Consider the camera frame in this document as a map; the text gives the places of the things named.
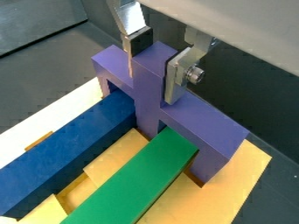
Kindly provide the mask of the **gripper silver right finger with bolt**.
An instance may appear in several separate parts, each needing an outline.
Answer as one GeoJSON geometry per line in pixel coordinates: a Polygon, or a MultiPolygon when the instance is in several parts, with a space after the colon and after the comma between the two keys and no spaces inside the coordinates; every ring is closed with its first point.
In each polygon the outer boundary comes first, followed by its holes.
{"type": "Polygon", "coordinates": [[[203,78],[205,71],[199,62],[219,40],[191,26],[186,27],[184,41],[190,46],[182,50],[167,62],[164,101],[175,104],[182,98],[187,84],[197,85],[203,78]]]}

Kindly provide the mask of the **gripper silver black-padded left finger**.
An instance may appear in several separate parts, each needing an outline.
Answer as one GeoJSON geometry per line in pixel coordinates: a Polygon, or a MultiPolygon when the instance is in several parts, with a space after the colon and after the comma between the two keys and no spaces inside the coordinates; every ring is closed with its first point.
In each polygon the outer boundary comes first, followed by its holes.
{"type": "Polygon", "coordinates": [[[136,0],[107,0],[128,57],[128,73],[134,76],[132,58],[154,43],[154,30],[146,24],[140,3],[136,0]]]}

